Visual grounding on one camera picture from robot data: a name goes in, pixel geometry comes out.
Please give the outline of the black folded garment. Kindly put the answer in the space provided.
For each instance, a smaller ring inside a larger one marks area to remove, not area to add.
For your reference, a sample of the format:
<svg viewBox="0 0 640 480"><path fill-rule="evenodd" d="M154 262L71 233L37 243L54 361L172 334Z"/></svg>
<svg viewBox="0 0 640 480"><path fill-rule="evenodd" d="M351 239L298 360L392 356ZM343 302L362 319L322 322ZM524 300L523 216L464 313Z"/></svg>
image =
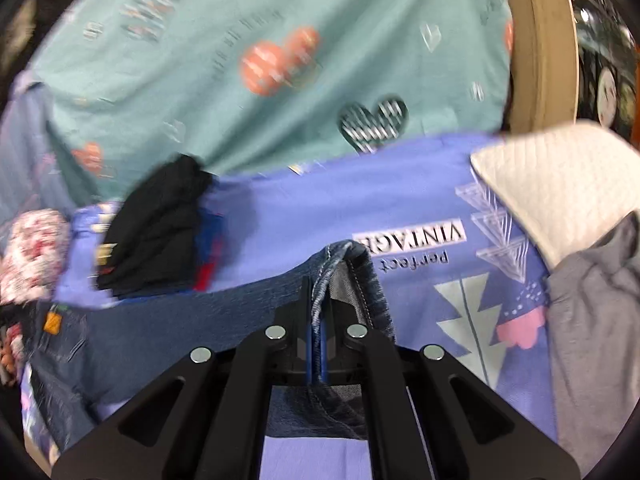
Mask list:
<svg viewBox="0 0 640 480"><path fill-rule="evenodd" d="M127 196L96 250L96 287L124 299L194 285L201 196L213 176L179 155L154 169Z"/></svg>

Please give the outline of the dark blue denim jeans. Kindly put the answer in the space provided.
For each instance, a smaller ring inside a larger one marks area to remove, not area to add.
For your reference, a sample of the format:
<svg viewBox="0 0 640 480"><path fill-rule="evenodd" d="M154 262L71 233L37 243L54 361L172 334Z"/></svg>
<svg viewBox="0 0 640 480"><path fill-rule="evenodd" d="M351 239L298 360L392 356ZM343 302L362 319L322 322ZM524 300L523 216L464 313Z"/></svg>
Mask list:
<svg viewBox="0 0 640 480"><path fill-rule="evenodd" d="M369 254L338 242L280 275L222 290L123 302L89 310L31 301L17 310L32 391L44 424L65 451L99 423L100 406L126 402L196 347L221 352L270 325L277 308L310 281L314 321L324 298L351 304L356 318L395 336Z"/></svg>

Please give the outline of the teal printed pillow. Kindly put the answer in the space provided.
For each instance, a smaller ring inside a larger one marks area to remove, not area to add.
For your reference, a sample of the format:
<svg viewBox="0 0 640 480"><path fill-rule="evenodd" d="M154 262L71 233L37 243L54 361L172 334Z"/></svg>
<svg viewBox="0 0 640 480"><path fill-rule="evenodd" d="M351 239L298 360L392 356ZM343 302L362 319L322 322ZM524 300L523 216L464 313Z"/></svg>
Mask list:
<svg viewBox="0 0 640 480"><path fill-rule="evenodd" d="M85 203L181 153L231 174L496 130L511 23L508 0L76 0L29 69Z"/></svg>

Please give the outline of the wooden headboard frame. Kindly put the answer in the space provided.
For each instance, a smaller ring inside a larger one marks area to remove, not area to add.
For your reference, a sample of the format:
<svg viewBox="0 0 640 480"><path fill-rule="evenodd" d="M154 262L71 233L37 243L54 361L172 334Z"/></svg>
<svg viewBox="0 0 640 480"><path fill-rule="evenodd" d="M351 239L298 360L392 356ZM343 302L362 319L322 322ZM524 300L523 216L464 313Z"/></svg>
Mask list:
<svg viewBox="0 0 640 480"><path fill-rule="evenodd" d="M514 40L506 130L528 133L576 119L579 63L572 0L508 0Z"/></svg>

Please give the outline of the blue folded garment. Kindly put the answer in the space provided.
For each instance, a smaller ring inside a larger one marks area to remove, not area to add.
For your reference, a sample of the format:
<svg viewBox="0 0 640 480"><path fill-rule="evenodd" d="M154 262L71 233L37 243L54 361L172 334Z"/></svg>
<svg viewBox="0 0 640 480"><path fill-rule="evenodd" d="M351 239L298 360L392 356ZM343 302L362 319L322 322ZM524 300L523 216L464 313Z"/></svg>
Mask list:
<svg viewBox="0 0 640 480"><path fill-rule="evenodd" d="M194 289L206 292L216 273L224 246L224 217L201 207L200 227L195 237L196 275Z"/></svg>

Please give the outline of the blue plaid pillow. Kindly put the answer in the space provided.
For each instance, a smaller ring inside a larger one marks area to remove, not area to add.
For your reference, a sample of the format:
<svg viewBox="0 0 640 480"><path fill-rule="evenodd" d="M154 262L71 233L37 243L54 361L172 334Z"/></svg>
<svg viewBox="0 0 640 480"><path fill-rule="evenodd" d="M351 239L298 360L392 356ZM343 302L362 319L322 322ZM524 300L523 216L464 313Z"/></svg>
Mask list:
<svg viewBox="0 0 640 480"><path fill-rule="evenodd" d="M24 70L1 116L2 245L26 211L51 208L68 218L76 209L47 137L48 110L46 87Z"/></svg>

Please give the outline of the purple printed bed sheet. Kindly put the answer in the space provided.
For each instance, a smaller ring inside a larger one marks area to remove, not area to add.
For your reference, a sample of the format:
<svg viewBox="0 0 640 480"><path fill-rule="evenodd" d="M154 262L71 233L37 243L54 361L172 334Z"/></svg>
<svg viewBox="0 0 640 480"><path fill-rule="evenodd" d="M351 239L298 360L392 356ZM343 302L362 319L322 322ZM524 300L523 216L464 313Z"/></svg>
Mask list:
<svg viewBox="0 0 640 480"><path fill-rule="evenodd" d="M366 248L398 344L440 344L544 434L555 437L546 331L547 269L533 242L471 167L488 136L404 141L369 155L216 178L200 208L224 217L206 292L272 278L338 242ZM52 302L89 310L197 292L119 299L96 287L104 235L77 211Z"/></svg>

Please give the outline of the floral red white pillow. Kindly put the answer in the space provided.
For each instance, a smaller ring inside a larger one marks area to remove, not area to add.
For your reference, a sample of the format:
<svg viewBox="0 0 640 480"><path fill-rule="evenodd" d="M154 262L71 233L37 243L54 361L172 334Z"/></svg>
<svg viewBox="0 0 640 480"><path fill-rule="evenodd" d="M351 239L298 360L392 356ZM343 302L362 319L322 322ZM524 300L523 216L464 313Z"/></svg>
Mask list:
<svg viewBox="0 0 640 480"><path fill-rule="evenodd" d="M58 211L21 214L13 223L1 263L1 303L47 300L64 266L70 225Z"/></svg>

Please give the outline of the grey folded cloth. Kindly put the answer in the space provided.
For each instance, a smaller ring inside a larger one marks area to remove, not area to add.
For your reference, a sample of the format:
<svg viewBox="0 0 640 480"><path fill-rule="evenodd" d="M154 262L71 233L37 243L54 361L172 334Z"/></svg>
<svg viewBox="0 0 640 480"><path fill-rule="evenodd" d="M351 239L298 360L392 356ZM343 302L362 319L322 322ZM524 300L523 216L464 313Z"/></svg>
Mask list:
<svg viewBox="0 0 640 480"><path fill-rule="evenodd" d="M547 280L559 444L588 474L639 400L639 217L632 212Z"/></svg>

